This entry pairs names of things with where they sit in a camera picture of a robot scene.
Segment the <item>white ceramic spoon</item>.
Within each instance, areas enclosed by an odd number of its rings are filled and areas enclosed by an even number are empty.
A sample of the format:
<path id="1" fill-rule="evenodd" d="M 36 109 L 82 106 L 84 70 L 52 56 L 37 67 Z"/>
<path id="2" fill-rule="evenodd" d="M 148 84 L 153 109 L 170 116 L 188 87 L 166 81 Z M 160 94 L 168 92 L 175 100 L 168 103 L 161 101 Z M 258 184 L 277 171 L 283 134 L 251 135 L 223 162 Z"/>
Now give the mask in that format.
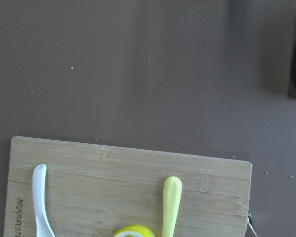
<path id="1" fill-rule="evenodd" d="M 45 209 L 45 179 L 47 166 L 39 164 L 33 170 L 32 195 L 36 221 L 37 237 L 55 237 L 49 224 Z"/>

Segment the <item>yellow plastic knife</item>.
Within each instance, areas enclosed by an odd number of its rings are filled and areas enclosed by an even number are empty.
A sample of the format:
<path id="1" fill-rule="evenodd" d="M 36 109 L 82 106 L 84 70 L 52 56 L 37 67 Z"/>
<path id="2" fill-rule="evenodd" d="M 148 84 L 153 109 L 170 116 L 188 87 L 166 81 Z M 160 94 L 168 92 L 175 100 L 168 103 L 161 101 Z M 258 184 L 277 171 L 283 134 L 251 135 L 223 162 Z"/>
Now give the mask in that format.
<path id="1" fill-rule="evenodd" d="M 182 195 L 182 182 L 168 177 L 163 186 L 162 236 L 173 237 Z"/>

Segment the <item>bamboo cutting board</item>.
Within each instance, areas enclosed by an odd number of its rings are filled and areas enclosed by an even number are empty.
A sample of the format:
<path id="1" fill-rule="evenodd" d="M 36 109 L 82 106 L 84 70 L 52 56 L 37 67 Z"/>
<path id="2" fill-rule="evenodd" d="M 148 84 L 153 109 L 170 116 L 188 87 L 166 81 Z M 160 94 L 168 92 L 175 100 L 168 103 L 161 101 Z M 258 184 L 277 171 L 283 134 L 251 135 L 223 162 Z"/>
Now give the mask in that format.
<path id="1" fill-rule="evenodd" d="M 162 233 L 167 177 L 183 184 L 174 235 L 242 237 L 252 165 L 211 158 L 16 136 L 11 140 L 4 236 L 34 237 L 32 174 L 45 164 L 46 213 L 58 237 L 110 237 L 141 224 Z"/>

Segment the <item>halved lemon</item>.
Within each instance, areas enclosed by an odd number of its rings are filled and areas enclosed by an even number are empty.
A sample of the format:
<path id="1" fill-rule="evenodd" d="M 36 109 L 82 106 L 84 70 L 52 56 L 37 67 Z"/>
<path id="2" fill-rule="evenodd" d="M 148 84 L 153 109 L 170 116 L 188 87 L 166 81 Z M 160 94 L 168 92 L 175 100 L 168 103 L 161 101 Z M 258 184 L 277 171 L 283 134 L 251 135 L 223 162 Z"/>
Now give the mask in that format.
<path id="1" fill-rule="evenodd" d="M 143 225 L 129 225 L 116 231 L 113 237 L 156 237 L 151 229 Z"/>

